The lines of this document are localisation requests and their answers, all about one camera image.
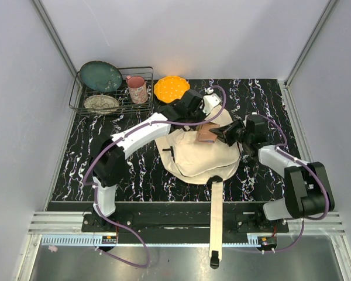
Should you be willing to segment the salmon leather wallet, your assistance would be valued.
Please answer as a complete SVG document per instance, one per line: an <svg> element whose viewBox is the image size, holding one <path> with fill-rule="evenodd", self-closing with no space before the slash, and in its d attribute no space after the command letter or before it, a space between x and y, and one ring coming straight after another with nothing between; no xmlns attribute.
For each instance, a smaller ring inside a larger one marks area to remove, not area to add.
<svg viewBox="0 0 351 281"><path fill-rule="evenodd" d="M215 123L207 123L197 126L196 141L202 143L214 143L217 140L217 135L210 129L217 129L220 125Z"/></svg>

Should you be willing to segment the cream canvas backpack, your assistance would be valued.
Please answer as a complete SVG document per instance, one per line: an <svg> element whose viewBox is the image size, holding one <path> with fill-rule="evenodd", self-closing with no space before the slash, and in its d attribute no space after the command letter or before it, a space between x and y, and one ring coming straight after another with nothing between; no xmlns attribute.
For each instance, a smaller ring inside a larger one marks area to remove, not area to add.
<svg viewBox="0 0 351 281"><path fill-rule="evenodd" d="M240 147L228 146L218 139L201 142L198 134L198 129L176 129L155 143L168 172L188 184L211 185L209 258L210 267L217 269L222 260L223 183L238 169Z"/></svg>

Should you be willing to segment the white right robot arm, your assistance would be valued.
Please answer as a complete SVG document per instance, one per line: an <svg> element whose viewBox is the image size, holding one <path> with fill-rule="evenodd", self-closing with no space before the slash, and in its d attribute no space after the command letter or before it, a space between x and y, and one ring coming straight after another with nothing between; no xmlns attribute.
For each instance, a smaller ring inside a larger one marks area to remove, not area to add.
<svg viewBox="0 0 351 281"><path fill-rule="evenodd" d="M228 146L240 144L245 154L257 163L279 174L285 184L281 199L263 205L263 212L254 217L257 230L267 232L276 220L307 218L321 220L335 208L335 201L325 166L307 162L283 151L287 143L269 140L269 128L276 123L260 114L251 114L243 121L211 129Z"/></svg>

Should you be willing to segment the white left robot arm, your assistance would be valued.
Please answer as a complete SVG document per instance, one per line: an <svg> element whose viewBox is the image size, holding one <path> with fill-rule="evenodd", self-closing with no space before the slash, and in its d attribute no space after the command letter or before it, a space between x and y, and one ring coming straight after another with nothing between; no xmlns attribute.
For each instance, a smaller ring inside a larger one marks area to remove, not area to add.
<svg viewBox="0 0 351 281"><path fill-rule="evenodd" d="M92 177L95 191L94 225L103 232L114 226L115 196L118 183L128 168L127 159L149 142L169 134L172 125L202 121L206 117L204 94L186 91L180 99L160 106L148 119L106 140L90 160L83 182Z"/></svg>

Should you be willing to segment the yellow polka dot plate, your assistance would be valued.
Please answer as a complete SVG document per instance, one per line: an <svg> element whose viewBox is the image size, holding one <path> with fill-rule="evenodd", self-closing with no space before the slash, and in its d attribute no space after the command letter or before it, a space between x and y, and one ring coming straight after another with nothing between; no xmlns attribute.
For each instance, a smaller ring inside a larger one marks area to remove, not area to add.
<svg viewBox="0 0 351 281"><path fill-rule="evenodd" d="M186 79L179 76L167 76L159 79L155 84L154 94L159 101L169 104L180 99L189 89L190 84Z"/></svg>

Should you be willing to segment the pink ghost pattern mug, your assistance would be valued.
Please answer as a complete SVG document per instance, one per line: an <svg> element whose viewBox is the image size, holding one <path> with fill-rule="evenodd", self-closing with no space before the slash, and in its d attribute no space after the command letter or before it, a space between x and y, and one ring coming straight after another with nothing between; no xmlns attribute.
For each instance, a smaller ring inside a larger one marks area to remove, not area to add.
<svg viewBox="0 0 351 281"><path fill-rule="evenodd" d="M148 100L146 80L141 76L126 76L130 97L134 104L144 104Z"/></svg>

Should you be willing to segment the speckled beige plate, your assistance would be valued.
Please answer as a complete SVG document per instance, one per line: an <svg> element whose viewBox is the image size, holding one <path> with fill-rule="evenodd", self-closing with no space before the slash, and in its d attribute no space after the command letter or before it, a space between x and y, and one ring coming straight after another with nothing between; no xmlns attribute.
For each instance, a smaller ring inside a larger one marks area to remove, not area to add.
<svg viewBox="0 0 351 281"><path fill-rule="evenodd" d="M111 114L119 106L119 101L108 95L94 95L84 101L84 107L93 114Z"/></svg>

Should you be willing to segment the dark teal plate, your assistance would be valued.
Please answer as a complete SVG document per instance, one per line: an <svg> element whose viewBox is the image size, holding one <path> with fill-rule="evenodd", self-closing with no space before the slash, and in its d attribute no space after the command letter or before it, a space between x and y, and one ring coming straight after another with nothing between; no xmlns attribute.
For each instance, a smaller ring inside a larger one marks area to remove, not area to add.
<svg viewBox="0 0 351 281"><path fill-rule="evenodd" d="M104 61L89 61L80 68L80 79L90 89L97 92L116 91L123 82L121 72Z"/></svg>

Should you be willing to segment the aluminium front rail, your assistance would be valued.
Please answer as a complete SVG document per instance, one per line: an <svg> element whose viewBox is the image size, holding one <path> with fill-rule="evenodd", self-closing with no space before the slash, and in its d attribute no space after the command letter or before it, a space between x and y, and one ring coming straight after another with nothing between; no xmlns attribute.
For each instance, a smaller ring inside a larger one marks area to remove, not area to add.
<svg viewBox="0 0 351 281"><path fill-rule="evenodd" d="M196 230L209 229L209 213L161 213L161 212L133 212L117 214L116 221L137 232L145 230ZM344 235L345 230L340 216L331 212L321 221L305 220L305 235ZM253 225L253 213L243 214L225 213L223 215L223 229L228 232L238 231L249 234L271 232L278 234L296 234L301 228L300 220L271 222L268 227L260 229ZM90 212L36 212L30 223L30 234L81 234L83 232L113 232L114 226L99 224Z"/></svg>

